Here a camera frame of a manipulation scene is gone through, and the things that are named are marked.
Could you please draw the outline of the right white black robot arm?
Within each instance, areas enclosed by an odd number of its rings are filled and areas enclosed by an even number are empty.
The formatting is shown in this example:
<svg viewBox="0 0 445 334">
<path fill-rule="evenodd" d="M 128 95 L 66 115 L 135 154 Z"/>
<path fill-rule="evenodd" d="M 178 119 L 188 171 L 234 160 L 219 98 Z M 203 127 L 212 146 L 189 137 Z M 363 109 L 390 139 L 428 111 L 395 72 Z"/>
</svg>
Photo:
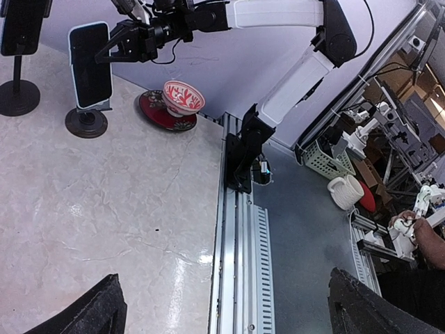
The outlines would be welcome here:
<svg viewBox="0 0 445 334">
<path fill-rule="evenodd" d="M 340 61 L 355 55 L 345 19 L 330 10 L 329 1 L 210 1 L 200 2 L 191 16 L 226 12 L 223 31 L 195 34 L 179 48 L 173 64 L 140 64 L 132 57 L 115 66 L 115 93 L 130 87 L 132 99 L 169 79 L 200 89 L 202 113 L 217 119 L 236 117 L 257 105 L 260 116 L 278 134 L 296 123 L 296 104 L 316 84 L 337 70 L 330 50 Z"/>
</svg>

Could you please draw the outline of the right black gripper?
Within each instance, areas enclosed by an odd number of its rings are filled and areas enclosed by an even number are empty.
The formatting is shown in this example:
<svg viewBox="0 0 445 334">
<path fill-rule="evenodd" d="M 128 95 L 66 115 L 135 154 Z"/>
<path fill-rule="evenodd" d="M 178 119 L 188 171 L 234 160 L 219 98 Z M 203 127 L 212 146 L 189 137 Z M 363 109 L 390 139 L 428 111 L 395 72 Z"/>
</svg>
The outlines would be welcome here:
<svg viewBox="0 0 445 334">
<path fill-rule="evenodd" d="M 95 54 L 96 63 L 155 62 L 158 50 L 167 43 L 193 40 L 193 32 L 185 20 L 194 11 L 193 1 L 153 1 L 148 4 L 153 14 L 150 23 L 130 18 L 118 22 L 110 32 L 110 40 Z"/>
</svg>

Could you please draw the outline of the black phone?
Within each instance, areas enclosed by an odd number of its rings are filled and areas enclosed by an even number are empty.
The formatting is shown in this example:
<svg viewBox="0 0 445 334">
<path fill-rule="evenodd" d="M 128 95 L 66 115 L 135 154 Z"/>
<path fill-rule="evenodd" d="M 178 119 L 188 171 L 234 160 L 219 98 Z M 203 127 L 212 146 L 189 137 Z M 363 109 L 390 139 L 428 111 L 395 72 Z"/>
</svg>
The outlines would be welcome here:
<svg viewBox="0 0 445 334">
<path fill-rule="evenodd" d="M 36 53 L 44 18 L 48 18 L 52 1 L 10 0 L 1 2 L 3 56 L 27 56 Z"/>
</svg>

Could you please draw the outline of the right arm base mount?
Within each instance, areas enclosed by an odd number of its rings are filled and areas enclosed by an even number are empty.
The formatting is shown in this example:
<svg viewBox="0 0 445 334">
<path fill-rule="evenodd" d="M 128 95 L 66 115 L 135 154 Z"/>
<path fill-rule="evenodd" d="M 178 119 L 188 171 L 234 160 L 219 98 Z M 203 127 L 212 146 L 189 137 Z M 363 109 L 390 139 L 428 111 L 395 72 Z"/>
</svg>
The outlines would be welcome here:
<svg viewBox="0 0 445 334">
<path fill-rule="evenodd" d="M 225 148 L 225 186 L 251 194 L 251 167 L 262 153 L 263 144 L 275 133 L 275 128 L 259 118 L 253 104 L 242 119 L 239 134 L 228 134 Z"/>
</svg>

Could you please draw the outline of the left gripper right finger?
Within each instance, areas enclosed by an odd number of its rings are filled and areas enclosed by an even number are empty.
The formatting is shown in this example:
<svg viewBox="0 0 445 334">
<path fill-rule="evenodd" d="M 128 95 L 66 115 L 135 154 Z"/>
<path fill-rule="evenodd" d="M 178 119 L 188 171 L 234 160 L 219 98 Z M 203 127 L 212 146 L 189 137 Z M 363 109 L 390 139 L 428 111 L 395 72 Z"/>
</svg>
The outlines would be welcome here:
<svg viewBox="0 0 445 334">
<path fill-rule="evenodd" d="M 333 333 L 441 333 L 390 304 L 343 269 L 333 268 L 329 288 Z"/>
</svg>

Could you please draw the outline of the white small robot arm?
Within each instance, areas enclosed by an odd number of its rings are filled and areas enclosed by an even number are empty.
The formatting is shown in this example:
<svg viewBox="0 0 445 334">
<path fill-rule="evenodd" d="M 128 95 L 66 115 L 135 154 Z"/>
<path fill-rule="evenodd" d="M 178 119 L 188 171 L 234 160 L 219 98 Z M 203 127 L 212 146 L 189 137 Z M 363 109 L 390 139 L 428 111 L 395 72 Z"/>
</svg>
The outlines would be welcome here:
<svg viewBox="0 0 445 334">
<path fill-rule="evenodd" d="M 357 160 L 366 158 L 365 148 L 370 133 L 383 127 L 390 121 L 391 116 L 395 116 L 395 108 L 386 102 L 373 104 L 370 101 L 363 101 L 357 108 L 346 109 L 345 114 L 352 118 L 356 128 L 351 134 L 343 132 L 337 144 L 333 145 L 331 151 L 335 159 L 341 154 L 347 153 Z"/>
</svg>

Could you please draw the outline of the operator dark skinned hand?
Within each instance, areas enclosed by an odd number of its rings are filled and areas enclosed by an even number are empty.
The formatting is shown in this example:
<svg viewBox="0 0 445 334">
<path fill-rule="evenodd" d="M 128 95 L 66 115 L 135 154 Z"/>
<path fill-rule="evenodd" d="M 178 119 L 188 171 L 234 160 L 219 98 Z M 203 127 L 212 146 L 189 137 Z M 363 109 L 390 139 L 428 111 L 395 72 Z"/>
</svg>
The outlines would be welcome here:
<svg viewBox="0 0 445 334">
<path fill-rule="evenodd" d="M 397 216 L 393 216 L 391 220 L 389 221 L 389 227 L 392 228 L 395 224 L 395 222 L 399 219 L 402 219 L 403 221 L 411 221 L 412 225 L 414 226 L 414 230 L 417 231 L 418 229 L 429 226 L 427 220 L 422 217 L 418 216 L 415 212 L 410 210 L 405 210 L 401 213 L 399 213 Z"/>
</svg>

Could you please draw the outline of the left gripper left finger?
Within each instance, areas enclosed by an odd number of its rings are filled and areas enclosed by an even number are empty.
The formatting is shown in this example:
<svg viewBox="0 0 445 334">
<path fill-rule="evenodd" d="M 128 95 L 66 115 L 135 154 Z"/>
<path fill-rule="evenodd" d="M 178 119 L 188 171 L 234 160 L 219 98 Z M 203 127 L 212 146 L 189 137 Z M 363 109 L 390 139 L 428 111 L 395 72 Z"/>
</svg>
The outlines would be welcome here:
<svg viewBox="0 0 445 334">
<path fill-rule="evenodd" d="M 109 274 L 94 287 L 29 333 L 123 333 L 126 303 L 119 275 Z"/>
</svg>

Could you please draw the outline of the black pole phone stand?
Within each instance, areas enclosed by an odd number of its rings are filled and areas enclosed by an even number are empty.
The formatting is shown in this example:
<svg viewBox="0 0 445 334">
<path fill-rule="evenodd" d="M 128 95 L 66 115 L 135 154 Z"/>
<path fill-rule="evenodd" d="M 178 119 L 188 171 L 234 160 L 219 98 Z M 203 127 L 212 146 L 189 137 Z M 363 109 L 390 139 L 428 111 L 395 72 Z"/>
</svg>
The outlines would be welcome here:
<svg viewBox="0 0 445 334">
<path fill-rule="evenodd" d="M 13 79 L 1 84 L 1 115 L 17 117 L 32 112 L 39 105 L 40 91 L 34 83 L 21 78 L 23 56 L 12 57 Z"/>
</svg>

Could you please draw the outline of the blue cased bottom phone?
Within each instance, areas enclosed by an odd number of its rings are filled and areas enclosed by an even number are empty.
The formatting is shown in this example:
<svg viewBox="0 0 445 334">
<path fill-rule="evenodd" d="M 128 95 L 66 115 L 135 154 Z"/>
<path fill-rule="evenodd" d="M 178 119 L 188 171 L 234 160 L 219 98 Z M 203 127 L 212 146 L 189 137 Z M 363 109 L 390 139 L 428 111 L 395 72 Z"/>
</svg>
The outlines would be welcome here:
<svg viewBox="0 0 445 334">
<path fill-rule="evenodd" d="M 111 64 L 95 60 L 108 39 L 108 24 L 103 21 L 75 26 L 69 32 L 70 69 L 80 109 L 101 104 L 113 94 Z"/>
</svg>

